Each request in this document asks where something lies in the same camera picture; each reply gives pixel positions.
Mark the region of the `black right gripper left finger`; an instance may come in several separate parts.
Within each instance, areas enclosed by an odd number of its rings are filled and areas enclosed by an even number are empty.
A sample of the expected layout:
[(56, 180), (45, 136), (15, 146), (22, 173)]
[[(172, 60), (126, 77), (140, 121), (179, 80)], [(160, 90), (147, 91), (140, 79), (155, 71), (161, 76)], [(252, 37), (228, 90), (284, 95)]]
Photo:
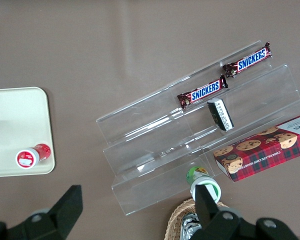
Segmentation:
[(0, 221), (0, 240), (65, 240), (82, 211), (82, 186), (72, 185), (50, 209), (38, 210), (12, 228)]

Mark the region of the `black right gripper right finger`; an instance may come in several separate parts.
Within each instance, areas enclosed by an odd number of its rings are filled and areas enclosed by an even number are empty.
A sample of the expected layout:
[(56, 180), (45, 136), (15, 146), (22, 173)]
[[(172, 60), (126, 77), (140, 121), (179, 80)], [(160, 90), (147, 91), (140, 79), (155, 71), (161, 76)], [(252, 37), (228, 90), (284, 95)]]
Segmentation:
[(195, 210), (201, 224), (192, 240), (297, 240), (295, 233), (276, 218), (262, 217), (251, 224), (230, 208), (220, 210), (204, 185), (195, 187)]

